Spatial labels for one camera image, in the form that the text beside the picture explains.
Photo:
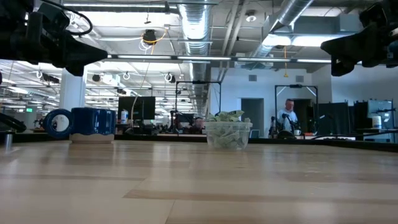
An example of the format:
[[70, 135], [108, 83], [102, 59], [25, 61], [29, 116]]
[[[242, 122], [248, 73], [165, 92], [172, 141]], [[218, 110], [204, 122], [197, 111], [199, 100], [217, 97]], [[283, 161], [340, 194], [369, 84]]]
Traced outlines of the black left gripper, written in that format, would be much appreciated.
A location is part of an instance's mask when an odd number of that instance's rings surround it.
[[108, 58], [107, 51], [79, 42], [69, 34], [57, 39], [45, 29], [27, 27], [24, 40], [25, 61], [65, 67], [76, 77], [84, 75], [85, 65]]

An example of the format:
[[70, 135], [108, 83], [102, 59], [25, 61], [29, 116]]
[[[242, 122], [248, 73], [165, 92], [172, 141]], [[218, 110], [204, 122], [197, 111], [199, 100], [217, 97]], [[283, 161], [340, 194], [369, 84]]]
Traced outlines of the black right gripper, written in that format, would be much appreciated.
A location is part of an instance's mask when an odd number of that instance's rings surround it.
[[361, 32], [325, 41], [320, 47], [331, 56], [331, 75], [341, 77], [358, 62], [397, 67], [397, 24], [378, 28], [371, 23]]

